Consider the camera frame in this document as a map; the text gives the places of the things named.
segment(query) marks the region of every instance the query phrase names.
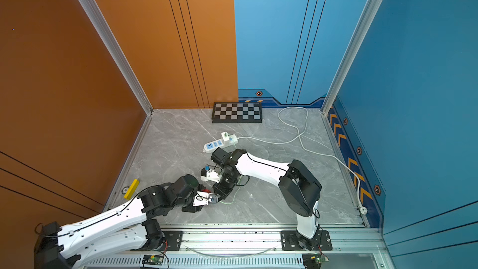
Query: orange wall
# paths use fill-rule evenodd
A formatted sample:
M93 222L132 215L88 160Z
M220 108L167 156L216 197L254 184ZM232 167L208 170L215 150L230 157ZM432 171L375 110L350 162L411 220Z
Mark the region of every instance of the orange wall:
M237 101L234 0L96 0L154 108Z
M0 11L0 259L32 268L36 224L102 211L145 113L78 0Z

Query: green wire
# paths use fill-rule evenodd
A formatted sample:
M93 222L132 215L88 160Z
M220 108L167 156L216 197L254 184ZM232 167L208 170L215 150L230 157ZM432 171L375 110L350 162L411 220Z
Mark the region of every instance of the green wire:
M236 194L238 194L239 192L239 189L236 191L236 193L234 194L234 196L232 197L232 201L231 202L223 202L223 201L220 201L221 203L223 204L232 204L234 202L234 199L236 198Z

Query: aluminum frame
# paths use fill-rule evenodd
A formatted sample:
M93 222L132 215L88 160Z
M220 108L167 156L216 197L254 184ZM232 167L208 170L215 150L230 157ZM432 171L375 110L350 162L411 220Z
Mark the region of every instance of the aluminum frame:
M357 22L357 26L352 34L347 50L345 50L344 57L338 66L337 72L327 92L327 96L322 104L322 113L324 115L328 114L382 1L383 0L367 0L367 3L365 3L362 15L360 15L360 19Z
M123 164L123 168L119 172L115 185L113 186L113 190L111 190L110 196L108 197L108 200L106 201L106 204L103 207L103 212L113 207L113 203L116 199L116 195L121 193L121 187L124 184L129 168L133 164L134 157L136 156L136 153L138 152L138 149L140 148L141 142L143 141L143 138L146 135L146 131L148 130L151 120L152 120L152 114L146 115L143 125L141 126L140 133L138 133L138 136L136 137L136 140L134 141L133 146L131 147L131 150L129 151L128 157L126 158L126 161Z
M116 41L113 32L111 31L106 19L104 18L101 10L99 9L95 0L78 0L85 10L88 18L90 19L91 23L95 27L97 33L99 34L100 38L103 40L106 48L113 57L116 65L118 66L119 70L123 74L125 80L127 81L129 87L133 91L136 99L140 103L141 107L143 108L144 112L147 115L150 115L153 111L152 105L146 96L143 88L141 87L138 78L133 72L131 65L129 64L126 56L124 55L123 50L121 50L118 41Z
M170 260L181 260L180 263L172 261L170 268L182 267L209 267L227 268L240 265L240 267L259 268L259 264L248 264L238 260L263 258L281 259L296 257L301 258L304 251L282 251L280 231L284 228L182 228L182 245L179 251L168 252ZM334 249L327 251L327 255L337 254L368 254L374 257L377 268L394 269L393 262L388 254L387 247L378 229L373 228L327 228ZM203 256L204 254L231 255L229 258L215 258ZM235 256L241 254L254 254L250 256ZM89 263L87 268L139 268L140 259L144 251L125 251L121 254L111 255L108 258ZM207 263L197 263L199 259L209 260ZM269 263L267 268L303 268L302 262L292 264Z
M338 143L335 139L334 132L332 131L332 127L329 125L327 115L322 115L322 122L327 130L327 135L329 136L330 142L332 144L332 149L334 150L334 155L340 159L345 164L345 160L342 156L342 152L340 151L340 148L338 146ZM344 168L342 164L337 162L340 172L342 172L342 176L344 177L345 185L347 186L347 189L349 190L350 198L352 199L353 203L355 206L359 205L359 199L357 198L357 190L352 183L352 180L350 179L350 172ZM365 227L370 226L367 216L363 215L357 210L357 213L361 216Z

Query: black cable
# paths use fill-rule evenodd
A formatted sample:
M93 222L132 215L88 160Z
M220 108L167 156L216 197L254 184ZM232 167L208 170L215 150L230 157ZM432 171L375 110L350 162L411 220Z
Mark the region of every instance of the black cable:
M320 218L320 213L317 209L314 209L314 212L312 212L312 214L314 214L315 216L315 226L319 227L320 225L317 223L317 219Z
M129 206L132 202L133 202L133 200L130 200L129 203L128 203L120 212L123 212L126 208L128 208L128 206ZM118 215L118 213L114 213L114 214L112 214L111 216L108 216L108 217L105 217L105 218L103 218L103 219L101 219L101 220L99 220L99 221L93 222L93 223L90 224L90 225L82 226L81 228L79 228L79 229L77 229L77 230L74 230L73 233L79 232L79 231L82 230L82 229L85 229L85 228L87 228L87 227L90 227L90 226L92 226L92 225L95 225L95 224L97 224L97 223L100 223L100 222L102 222L102 221L104 221L104 220L106 220L106 219L112 218L112 217L114 217L114 216L119 216L119 215ZM39 235L39 236L43 236L43 237L47 237L47 238L58 238L58 237L70 235L69 233L68 233L68 234L59 235L59 236L48 236L48 235L40 234L39 232L36 231L36 229L38 228L38 226L39 226L40 224L37 224L37 226L36 226L35 229L34 229L35 234L37 234L37 235Z
M208 199L207 197L201 196L201 195L199 195L199 194L196 194L196 198L197 198L197 200L200 201L200 202L201 202L203 199L205 199L205 200Z
M123 212L124 210L126 210L126 208L128 208L128 206L133 202L133 200L134 200L134 199L130 200L129 203L128 203L120 212ZM95 225L95 224L97 224L97 223L99 223L99 222L102 222L102 221L104 221L104 220L106 220L106 219L109 219L109 218L111 218L111 217L114 217L114 216L119 216L119 214L118 214L118 213L114 213L114 214L111 215L111 216L108 216L108 217L103 218L103 219L101 219L101 220L99 220L99 221L93 222L93 223L90 224L90 225L83 226L83 227L79 228L78 230L74 230L73 232L74 232L74 233L75 233L75 232L79 232L79 231L82 230L82 229L85 229L85 228L87 228L87 227L89 227L89 226Z
M166 254L163 254L163 256L166 258L166 260L168 260L168 269L169 269L169 264L170 264L169 258L168 258L168 256L167 256Z
M237 184L236 184L236 186L239 186L239 187L246 186L246 184L249 183L250 176L245 176L245 177L247 177L247 182L245 182L245 183L242 184L242 185L237 185Z
M320 248L320 243L322 242L322 236L324 235L323 234L324 229L321 226L319 226L319 231L320 230L322 230L322 233L320 234L319 244L317 244L317 246L319 247L320 255L325 255L322 253L322 249Z
M256 161L256 160L252 159L252 158L249 156L249 153L248 153L247 151L246 151L246 155L247 155L247 157L249 157L249 159L250 159L251 161L253 161L253 162L260 163L260 164L264 164L264 165L267 165L267 166L270 166L270 167L273 167L273 168L277 168L278 170L283 170L283 171L287 172L287 170L284 170L284 169L279 168L279 167L277 167L277 166L273 166L273 165L267 164L267 163L262 163L262 162L260 162L260 161Z
M43 228L43 224L42 224L42 223L39 223L39 224L37 224L36 227L33 229L33 231L35 232L35 234L37 234L37 235L39 235L39 236L46 237L46 238L58 238L58 237L61 237L61 236L69 235L69 234L63 234L63 235L59 235L59 236L48 236L48 235L40 234L39 232L36 231L36 229L39 227L40 224L42 225L42 228Z

